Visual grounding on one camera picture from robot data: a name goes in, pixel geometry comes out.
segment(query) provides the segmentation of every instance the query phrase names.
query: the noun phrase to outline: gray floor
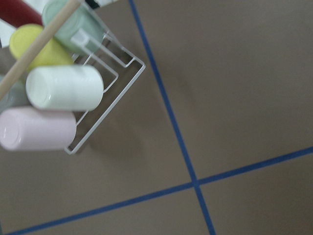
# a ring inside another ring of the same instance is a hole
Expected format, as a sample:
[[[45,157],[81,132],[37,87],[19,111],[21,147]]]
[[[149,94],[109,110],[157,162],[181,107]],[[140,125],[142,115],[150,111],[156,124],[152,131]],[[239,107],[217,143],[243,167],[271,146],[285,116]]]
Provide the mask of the gray floor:
[[[78,154],[0,149],[4,233],[313,234],[312,1],[132,2],[146,70]]]

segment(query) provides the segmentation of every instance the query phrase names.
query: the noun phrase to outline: wire rack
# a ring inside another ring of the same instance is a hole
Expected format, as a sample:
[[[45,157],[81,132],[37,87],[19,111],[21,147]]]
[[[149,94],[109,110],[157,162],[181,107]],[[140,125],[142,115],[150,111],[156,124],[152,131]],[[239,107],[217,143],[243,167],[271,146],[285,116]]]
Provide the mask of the wire rack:
[[[79,29],[71,41],[87,56],[74,54],[73,59],[77,64],[95,66],[101,73],[105,86],[103,99],[95,111],[75,113],[77,134],[73,143],[65,148],[68,154],[76,153],[83,146],[146,67],[142,60],[122,46],[87,4],[82,3],[82,6],[99,22],[104,29],[104,35],[102,43],[99,43],[83,29]],[[95,44],[99,49],[91,52],[87,48],[87,44],[90,43]]]

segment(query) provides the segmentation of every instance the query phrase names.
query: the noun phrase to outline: white cup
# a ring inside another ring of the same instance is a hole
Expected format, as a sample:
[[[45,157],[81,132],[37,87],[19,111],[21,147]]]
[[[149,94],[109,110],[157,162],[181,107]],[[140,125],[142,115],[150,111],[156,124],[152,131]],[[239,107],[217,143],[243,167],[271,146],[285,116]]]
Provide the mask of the white cup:
[[[26,81],[31,104],[43,110],[91,111],[101,102],[103,80],[90,65],[42,66]]]
[[[15,107],[0,115],[0,145],[10,151],[61,150],[75,138],[72,112]]]

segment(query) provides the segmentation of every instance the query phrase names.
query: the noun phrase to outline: mint green cup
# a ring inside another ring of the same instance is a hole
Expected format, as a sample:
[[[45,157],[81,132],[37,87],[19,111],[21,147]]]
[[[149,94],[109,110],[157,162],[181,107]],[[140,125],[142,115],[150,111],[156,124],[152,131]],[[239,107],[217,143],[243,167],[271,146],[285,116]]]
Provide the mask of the mint green cup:
[[[47,26],[59,11],[65,6],[67,0],[51,0],[44,8],[42,20],[44,26]],[[55,38],[71,52],[84,55],[86,54],[80,47],[71,41],[72,36],[83,29],[90,37],[93,37],[99,43],[102,43],[104,29],[100,23],[88,12],[84,6],[80,6],[63,26],[55,34]],[[86,48],[91,52],[99,49],[97,45],[89,41]]]

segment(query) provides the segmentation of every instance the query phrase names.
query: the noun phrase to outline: pink cup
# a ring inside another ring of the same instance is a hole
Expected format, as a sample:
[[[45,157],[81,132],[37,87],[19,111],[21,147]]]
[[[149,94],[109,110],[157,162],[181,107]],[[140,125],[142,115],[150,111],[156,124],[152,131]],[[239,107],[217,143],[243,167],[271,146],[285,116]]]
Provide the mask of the pink cup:
[[[0,115],[0,144],[7,150],[64,149],[75,135],[76,119],[72,112],[26,106],[7,109]]]

